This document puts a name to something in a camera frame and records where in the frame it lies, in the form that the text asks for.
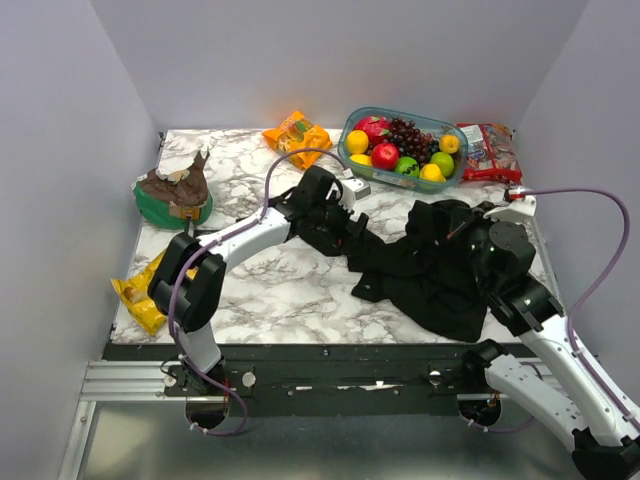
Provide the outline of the black button-up shirt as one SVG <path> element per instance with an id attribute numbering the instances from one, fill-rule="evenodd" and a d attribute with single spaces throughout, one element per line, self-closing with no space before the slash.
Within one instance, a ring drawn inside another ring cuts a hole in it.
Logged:
<path id="1" fill-rule="evenodd" d="M 416 201 L 405 234 L 385 242 L 366 228 L 354 250 L 318 250 L 344 256 L 360 278 L 351 295 L 375 304 L 389 301 L 414 323 L 451 340 L 475 343 L 481 337 L 487 302 L 469 255 L 447 254 L 450 210 L 457 200 Z"/>

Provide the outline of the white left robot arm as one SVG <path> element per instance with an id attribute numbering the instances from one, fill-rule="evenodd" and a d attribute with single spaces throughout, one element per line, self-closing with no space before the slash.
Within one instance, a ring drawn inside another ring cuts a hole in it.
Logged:
<path id="1" fill-rule="evenodd" d="M 356 215 L 357 200 L 369 185 L 344 171 L 337 177 L 310 167 L 299 183 L 267 198 L 253 215 L 218 232 L 176 235 L 149 284 L 148 295 L 166 314 L 187 382 L 201 395 L 214 393 L 222 380 L 222 353 L 211 320 L 218 309 L 227 273 L 254 255 L 299 238 L 327 257 L 341 255 L 365 229 L 368 217 Z"/>

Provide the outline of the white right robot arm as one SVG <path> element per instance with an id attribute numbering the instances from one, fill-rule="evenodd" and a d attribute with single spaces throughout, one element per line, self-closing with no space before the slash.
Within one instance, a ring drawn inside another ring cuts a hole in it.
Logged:
<path id="1" fill-rule="evenodd" d="M 639 407 L 598 364 L 557 298 L 529 268 L 536 254 L 522 220 L 524 207 L 483 202 L 470 221 L 449 233 L 465 244 L 478 291 L 493 316 L 552 373 L 554 389 L 501 344 L 486 340 L 468 350 L 460 379 L 469 390 L 487 387 L 517 402 L 570 451 L 586 479 L 630 479 L 639 472 Z"/>

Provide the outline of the small yellow lemon front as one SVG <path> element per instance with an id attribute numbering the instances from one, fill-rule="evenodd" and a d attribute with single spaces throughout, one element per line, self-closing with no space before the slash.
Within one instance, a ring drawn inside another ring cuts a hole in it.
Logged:
<path id="1" fill-rule="evenodd" d="M 359 165 L 372 166 L 371 157 L 366 154 L 352 154 L 349 159 Z"/>

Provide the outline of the orange snack packet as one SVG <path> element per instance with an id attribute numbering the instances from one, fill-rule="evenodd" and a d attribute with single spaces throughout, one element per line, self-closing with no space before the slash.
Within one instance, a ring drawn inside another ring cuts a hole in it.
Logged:
<path id="1" fill-rule="evenodd" d="M 304 148 L 328 150 L 333 146 L 328 132 L 299 111 L 292 112 L 277 128 L 263 131 L 262 136 L 280 155 Z"/>

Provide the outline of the yellow lemon left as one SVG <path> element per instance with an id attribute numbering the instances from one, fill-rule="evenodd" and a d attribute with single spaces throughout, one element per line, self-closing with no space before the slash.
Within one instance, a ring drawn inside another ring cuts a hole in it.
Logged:
<path id="1" fill-rule="evenodd" d="M 344 142 L 346 150 L 351 154 L 364 154 L 369 147 L 368 135 L 358 129 L 352 130 Z"/>

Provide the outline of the red candy bag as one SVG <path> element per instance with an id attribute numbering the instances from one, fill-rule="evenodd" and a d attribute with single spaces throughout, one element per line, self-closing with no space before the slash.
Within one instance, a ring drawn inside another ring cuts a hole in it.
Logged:
<path id="1" fill-rule="evenodd" d="M 464 181 L 521 184 L 522 171 L 509 127 L 497 123 L 458 123 L 457 127 L 468 143 Z"/>

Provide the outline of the yellow lemon front right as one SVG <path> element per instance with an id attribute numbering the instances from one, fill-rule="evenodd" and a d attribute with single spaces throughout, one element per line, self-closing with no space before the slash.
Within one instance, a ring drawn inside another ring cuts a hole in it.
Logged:
<path id="1" fill-rule="evenodd" d="M 440 167 L 433 163 L 427 163 L 421 168 L 419 178 L 434 183 L 442 183 L 446 181 L 446 177 L 443 175 Z"/>

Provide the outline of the green apple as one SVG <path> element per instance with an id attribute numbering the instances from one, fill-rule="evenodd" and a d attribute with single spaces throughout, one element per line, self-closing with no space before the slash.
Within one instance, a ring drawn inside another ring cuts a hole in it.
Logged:
<path id="1" fill-rule="evenodd" d="M 431 156 L 430 163 L 436 165 L 445 178 L 450 177 L 455 169 L 455 162 L 453 157 L 450 154 L 442 151 L 434 153 Z"/>

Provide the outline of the red dragon fruit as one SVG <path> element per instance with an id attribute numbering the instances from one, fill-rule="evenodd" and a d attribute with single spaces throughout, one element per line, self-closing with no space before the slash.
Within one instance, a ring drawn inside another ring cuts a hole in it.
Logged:
<path id="1" fill-rule="evenodd" d="M 369 145 L 375 147 L 387 138 L 390 124 L 386 117 L 371 115 L 361 119 L 354 129 L 364 132 L 369 140 Z"/>

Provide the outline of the dark red grape bunch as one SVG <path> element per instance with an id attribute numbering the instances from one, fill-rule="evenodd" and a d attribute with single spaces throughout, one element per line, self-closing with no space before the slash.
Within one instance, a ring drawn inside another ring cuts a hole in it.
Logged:
<path id="1" fill-rule="evenodd" d="M 389 121 L 386 138 L 401 156 L 413 158 L 420 166 L 428 163 L 432 155 L 440 151 L 437 139 L 418 129 L 414 121 L 401 117 L 393 117 Z"/>

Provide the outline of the green brown crumpled bag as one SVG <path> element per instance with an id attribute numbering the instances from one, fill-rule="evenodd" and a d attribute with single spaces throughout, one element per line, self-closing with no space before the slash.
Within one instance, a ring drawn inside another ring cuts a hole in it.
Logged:
<path id="1" fill-rule="evenodd" d="M 197 150 L 186 168 L 162 173 L 157 167 L 139 177 L 132 192 L 141 216 L 150 224 L 169 230 L 183 229 L 189 222 L 200 225 L 213 208 L 204 175 L 210 152 Z"/>

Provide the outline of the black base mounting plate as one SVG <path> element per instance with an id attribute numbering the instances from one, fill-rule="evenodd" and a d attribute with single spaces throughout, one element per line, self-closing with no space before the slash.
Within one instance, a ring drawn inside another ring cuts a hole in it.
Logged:
<path id="1" fill-rule="evenodd" d="M 129 401 L 183 401 L 207 426 L 224 417 L 454 416 L 489 398 L 465 385 L 464 344 L 225 345 L 212 386 L 180 365 L 169 345 L 106 347 L 91 379 Z"/>

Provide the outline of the yellow Lays chips bag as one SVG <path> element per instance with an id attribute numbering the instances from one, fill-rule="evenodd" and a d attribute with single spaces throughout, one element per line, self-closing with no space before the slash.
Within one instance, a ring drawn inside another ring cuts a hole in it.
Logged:
<path id="1" fill-rule="evenodd" d="M 128 279 L 111 279 L 111 285 L 132 319 L 148 334 L 155 335 L 166 323 L 166 316 L 148 295 L 150 282 L 165 250 L 161 251 L 139 273 Z"/>

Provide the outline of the aluminium rail frame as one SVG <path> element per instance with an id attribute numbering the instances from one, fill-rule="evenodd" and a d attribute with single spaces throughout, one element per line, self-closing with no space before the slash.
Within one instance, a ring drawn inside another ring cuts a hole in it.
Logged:
<path id="1" fill-rule="evenodd" d="M 92 362 L 64 479 L 562 479 L 574 469 L 543 428 L 477 432 L 454 418 L 275 418 L 247 434 L 191 432 L 155 362 Z"/>

